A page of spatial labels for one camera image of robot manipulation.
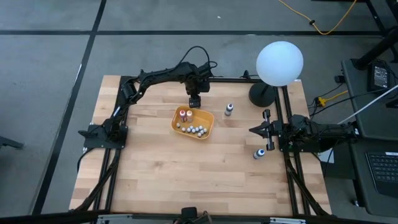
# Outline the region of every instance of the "small bottle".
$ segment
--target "small bottle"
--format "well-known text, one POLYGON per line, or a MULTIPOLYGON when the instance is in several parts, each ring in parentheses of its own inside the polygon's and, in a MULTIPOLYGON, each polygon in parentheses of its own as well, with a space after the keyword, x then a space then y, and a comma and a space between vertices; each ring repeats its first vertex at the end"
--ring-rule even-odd
POLYGON ((233 105, 232 103, 226 105, 224 114, 225 114, 226 116, 231 115, 233 109, 234 109, 234 105, 233 105))
POLYGON ((258 159, 258 158, 262 157, 264 154, 265 154, 265 151, 263 149, 259 149, 253 154, 253 158, 258 159))
POLYGON ((181 122, 183 122, 183 123, 187 121, 187 114, 186 114, 185 110, 180 110, 180 119, 181 119, 181 122))
POLYGON ((188 122, 193 121, 192 111, 187 111, 187 121, 188 122))

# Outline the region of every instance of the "gray carpet floor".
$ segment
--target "gray carpet floor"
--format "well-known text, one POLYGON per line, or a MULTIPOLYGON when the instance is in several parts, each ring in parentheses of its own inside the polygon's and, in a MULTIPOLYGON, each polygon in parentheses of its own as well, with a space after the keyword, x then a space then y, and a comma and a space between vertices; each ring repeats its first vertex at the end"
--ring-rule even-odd
MULTIPOLYGON (((349 2, 285 0, 310 15, 323 29, 335 25, 349 2)), ((387 26, 396 21, 384 1, 373 1, 387 26)), ((99 0, 0 0, 0 30, 91 30, 99 0)), ((108 0, 99 30, 313 30, 277 0, 108 0)), ((378 30, 364 3, 357 4, 338 30, 378 30)), ((25 143, 23 150, 0 150, 0 217, 26 215, 37 190, 61 122, 88 35, 0 35, 0 136, 25 143)), ((103 75, 137 75, 140 69, 174 66, 193 45, 206 48, 218 62, 215 75, 238 77, 256 73, 256 57, 267 44, 286 40, 304 56, 300 76, 308 103, 336 87, 340 61, 362 56, 380 41, 365 36, 272 35, 97 35, 68 126, 59 161, 45 201, 44 213, 66 212, 76 179, 76 162, 103 75)), ((390 51, 381 58, 392 59, 390 51)), ((187 60, 203 63, 202 52, 187 60)), ((346 101, 315 117, 335 123, 353 112, 346 101)), ((326 178, 333 214, 343 218, 397 223, 350 204, 352 182, 326 178)))

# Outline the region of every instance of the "black metal frame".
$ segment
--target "black metal frame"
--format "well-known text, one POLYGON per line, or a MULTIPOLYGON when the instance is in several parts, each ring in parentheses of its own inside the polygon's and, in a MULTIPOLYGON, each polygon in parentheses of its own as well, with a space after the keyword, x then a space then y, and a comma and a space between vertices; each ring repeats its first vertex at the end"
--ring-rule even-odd
MULTIPOLYGON (((121 91, 120 87, 121 84, 126 81, 127 78, 130 77, 121 77, 120 83, 119 83, 119 90, 118 90, 118 96, 115 102, 115 107, 118 105, 118 100, 121 97, 121 91)), ((259 78, 211 78, 210 82, 225 82, 225 83, 257 83, 261 82, 259 78)), ((274 87, 275 91, 278 93, 276 94, 275 98, 275 107, 277 110, 277 115, 278 119, 283 122, 283 113, 282 113, 282 107, 280 104, 280 98, 279 98, 279 91, 278 88, 274 87)), ((282 87, 282 92, 284 95, 284 103, 285 103, 285 108, 286 108, 286 113, 287 117, 292 116, 292 111, 290 107, 290 101, 289 101, 289 93, 287 91, 287 87, 283 86, 282 87)), ((124 117, 123 122, 126 123, 127 120, 127 115, 124 117)), ((295 157, 295 163, 296 163, 296 168, 297 172, 293 168, 292 162, 290 160, 290 155, 289 155, 289 150, 287 149, 286 144, 284 142, 283 136, 279 136, 279 144, 281 147, 281 151, 284 155, 284 161, 285 161, 285 168, 286 168, 286 174, 287 174, 287 180, 288 180, 288 186, 289 186, 289 194, 290 194, 290 202, 292 206, 292 217, 262 217, 262 216, 231 216, 231 215, 212 215, 213 220, 218 220, 218 221, 229 221, 229 222, 262 222, 262 223, 270 223, 270 222, 276 222, 278 223, 278 219, 284 219, 288 218, 291 220, 307 220, 308 223, 329 223, 329 224, 334 224, 334 223, 363 223, 362 221, 357 221, 357 220, 345 220, 345 219, 340 219, 336 218, 333 215, 327 214, 321 206, 315 201, 315 199, 312 197, 311 193, 308 191, 308 189, 305 187, 304 184, 304 178, 303 178, 303 171, 302 171, 302 166, 301 166, 301 160, 300 160, 300 155, 299 152, 294 152, 294 157, 295 157), (304 206, 304 214, 299 213, 299 208, 297 206, 297 199, 295 196, 295 188, 294 188, 294 183, 297 184, 299 187, 301 194, 302 194, 302 200, 303 200, 303 206, 304 206), (316 213, 316 216, 313 216, 310 214, 310 209, 309 205, 313 208, 314 212, 316 213)), ((99 177, 98 184, 95 186, 93 191, 90 193, 88 198, 91 198, 91 200, 85 200, 82 205, 80 205, 76 210, 71 210, 70 212, 67 213, 54 213, 54 214, 45 214, 45 215, 31 215, 31 216, 23 216, 23 217, 9 217, 9 218, 0 218, 0 222, 6 222, 6 223, 83 223, 83 222, 91 222, 95 223, 99 219, 104 220, 104 217, 101 217, 102 215, 111 215, 111 214, 119 214, 119 216, 122 216, 123 218, 132 218, 132 219, 161 219, 161 220, 172 220, 176 218, 180 218, 180 215, 168 215, 168 214, 157 214, 157 213, 111 213, 111 202, 113 198, 113 192, 114 192, 114 186, 116 183, 116 174, 118 171, 118 164, 119 164, 119 159, 121 157, 121 148, 115 149, 115 156, 114 159, 111 163, 111 165, 108 167, 108 162, 109 162, 109 156, 111 149, 105 149, 105 154, 103 158, 103 163, 101 167, 101 173, 99 177), (99 209, 99 204, 101 200, 101 195, 103 191, 103 186, 105 183, 109 181, 109 187, 108 187, 108 193, 106 196, 106 205, 104 210, 98 210, 99 209), (90 205, 94 202, 94 207, 92 211, 87 211, 90 205)))
MULTIPOLYGON (((120 84, 119 84, 119 89, 118 89, 118 97, 121 97, 121 84, 124 83, 128 78, 131 77, 121 77, 120 80, 120 84)), ((261 79, 259 78, 211 78, 210 82, 223 82, 223 83, 258 83, 261 82, 261 79)), ((283 122, 283 115, 282 115, 282 107, 280 106, 280 99, 279 99, 279 92, 278 89, 276 87, 274 87, 275 91, 277 92, 276 94, 276 98, 275 98, 275 107, 277 109, 277 114, 278 114, 278 119, 280 119, 283 122)), ((286 108, 286 113, 287 113, 287 117, 291 117, 292 116, 292 110, 290 107, 290 100, 289 100, 289 93, 287 92, 287 87, 283 86, 282 87, 282 91, 283 91, 283 95, 284 95, 284 102, 285 102, 285 108, 286 108)), ((117 107, 118 105, 118 100, 116 100, 115 102, 115 107, 117 107)), ((285 144, 284 140, 283 140, 283 136, 281 136, 279 138, 279 146, 285 144)), ((108 161, 109 161, 109 151, 110 149, 105 149, 105 155, 104 155, 104 159, 103 159, 103 163, 102 163, 102 167, 101 167, 101 175, 99 177, 99 179, 101 180, 104 177, 104 173, 108 167, 108 161)), ((121 153, 121 149, 116 149, 116 154, 118 154, 118 160, 116 161, 117 164, 119 162, 119 158, 120 158, 120 153, 121 153)), ((289 156, 289 152, 288 150, 285 150, 285 152, 283 152, 284 154, 284 160, 285 162, 290 162, 290 156, 289 156)), ((301 180, 304 183, 304 176, 303 176, 303 170, 302 170, 302 165, 301 165, 301 160, 300 160, 300 154, 299 152, 294 152, 294 158, 295 158, 295 163, 296 163, 296 169, 297 169, 297 179, 301 180)), ((108 193, 107 193, 107 197, 106 197, 106 205, 105 205, 105 210, 110 210, 111 208, 111 201, 112 201, 112 197, 113 197, 113 192, 114 192, 114 186, 116 183, 116 174, 117 174, 117 166, 115 171, 112 173, 111 176, 111 180, 109 183, 109 188, 108 188, 108 193)), ((299 214, 299 208, 297 206, 297 199, 295 196, 295 189, 294 189, 294 178, 289 174, 288 170, 290 169, 289 165, 286 164, 285 166, 286 170, 287 170, 287 180, 288 180, 288 185, 289 185, 289 194, 290 194, 290 201, 292 204, 292 214, 293 216, 296 216, 299 214)), ((101 194, 99 194, 96 197, 96 201, 95 201, 95 208, 98 209, 98 205, 99 205, 99 201, 101 200, 101 194)), ((308 204, 308 200, 305 196, 305 194, 302 192, 302 200, 303 200, 303 209, 304 209, 304 214, 305 215, 310 215, 310 207, 308 204)))

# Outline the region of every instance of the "yellow cable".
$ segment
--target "yellow cable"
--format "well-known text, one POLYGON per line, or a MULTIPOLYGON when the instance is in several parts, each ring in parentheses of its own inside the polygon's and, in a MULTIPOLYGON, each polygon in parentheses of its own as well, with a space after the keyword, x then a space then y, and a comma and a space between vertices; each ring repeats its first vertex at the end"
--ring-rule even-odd
MULTIPOLYGON (((302 16, 302 17, 308 19, 310 22, 312 21, 312 19, 310 19, 308 16, 302 14, 301 12, 298 12, 298 11, 294 10, 293 8, 291 8, 290 6, 288 6, 286 3, 284 3, 282 0, 278 0, 278 1, 279 1, 280 3, 282 3, 282 4, 284 4, 286 7, 288 7, 291 11, 294 11, 294 12, 297 13, 298 15, 300 15, 300 16, 302 16)), ((332 28, 332 30, 330 30, 329 32, 322 33, 322 32, 318 29, 317 25, 315 25, 315 23, 313 23, 312 26, 314 26, 314 28, 315 28, 315 29, 318 31, 318 33, 320 33, 321 35, 328 35, 328 34, 330 34, 331 32, 333 32, 333 31, 341 24, 341 22, 343 22, 343 20, 346 18, 346 16, 348 15, 348 13, 353 9, 353 7, 354 7, 356 1, 357 1, 357 0, 354 0, 354 2, 352 3, 352 5, 351 5, 351 6, 349 7, 349 9, 347 10, 346 14, 340 19, 340 21, 338 21, 338 23, 334 26, 334 28, 332 28)))
POLYGON ((327 102, 327 101, 330 101, 330 100, 335 99, 335 98, 337 98, 337 97, 339 97, 339 96, 341 96, 341 95, 343 95, 343 94, 345 94, 345 93, 348 93, 348 90, 346 90, 346 91, 344 91, 344 92, 341 92, 341 93, 339 93, 339 94, 337 94, 337 95, 335 95, 335 96, 332 96, 332 97, 329 98, 329 99, 325 99, 325 101, 326 101, 326 102, 327 102))

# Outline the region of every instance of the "orange bowl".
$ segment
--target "orange bowl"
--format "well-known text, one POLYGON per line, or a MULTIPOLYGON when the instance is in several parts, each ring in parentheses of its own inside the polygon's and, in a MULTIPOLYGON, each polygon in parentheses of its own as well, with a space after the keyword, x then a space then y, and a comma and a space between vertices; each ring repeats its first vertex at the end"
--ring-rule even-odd
POLYGON ((207 111, 203 111, 203 110, 199 110, 199 109, 195 109, 195 108, 189 108, 189 106, 179 106, 174 113, 174 117, 172 120, 172 129, 180 134, 186 135, 186 136, 190 136, 191 138, 196 138, 196 139, 201 139, 204 140, 206 139, 210 133, 211 130, 213 129, 213 123, 214 123, 214 116, 213 114, 211 114, 210 112, 207 111), (192 122, 182 122, 180 119, 180 110, 185 110, 188 111, 192 111, 192 122), (199 126, 203 126, 203 129, 206 128, 207 132, 205 134, 203 134, 202 137, 198 137, 198 134, 192 134, 192 133, 187 133, 187 132, 183 132, 182 128, 189 128, 190 126, 193 127, 199 127, 199 126))

